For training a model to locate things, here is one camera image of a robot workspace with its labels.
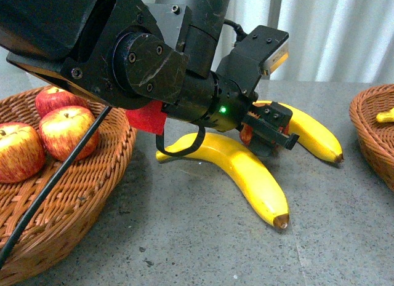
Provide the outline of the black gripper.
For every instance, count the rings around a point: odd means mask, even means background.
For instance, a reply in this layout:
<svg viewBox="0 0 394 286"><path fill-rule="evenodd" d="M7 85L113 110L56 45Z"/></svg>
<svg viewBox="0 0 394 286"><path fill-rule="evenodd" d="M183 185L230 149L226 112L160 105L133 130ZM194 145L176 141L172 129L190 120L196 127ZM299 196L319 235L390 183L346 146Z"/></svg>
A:
<svg viewBox="0 0 394 286"><path fill-rule="evenodd" d="M163 111L169 118L219 132L235 129L257 99L254 89L265 60L266 55L257 50L233 49L207 78L188 70L176 102ZM299 140L298 134L287 135L263 121L244 123L253 128L249 149L257 157L270 156L276 145L291 150Z"/></svg>

